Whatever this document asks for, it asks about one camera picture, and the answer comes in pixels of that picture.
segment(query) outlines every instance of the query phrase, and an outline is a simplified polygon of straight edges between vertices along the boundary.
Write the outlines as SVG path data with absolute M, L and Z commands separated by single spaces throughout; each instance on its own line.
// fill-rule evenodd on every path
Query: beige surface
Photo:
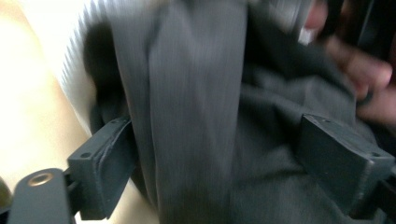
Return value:
M 34 171 L 64 169 L 87 135 L 15 1 L 0 0 L 0 34 L 0 176 L 14 190 Z M 129 183 L 112 218 L 100 223 L 158 223 L 158 218 Z

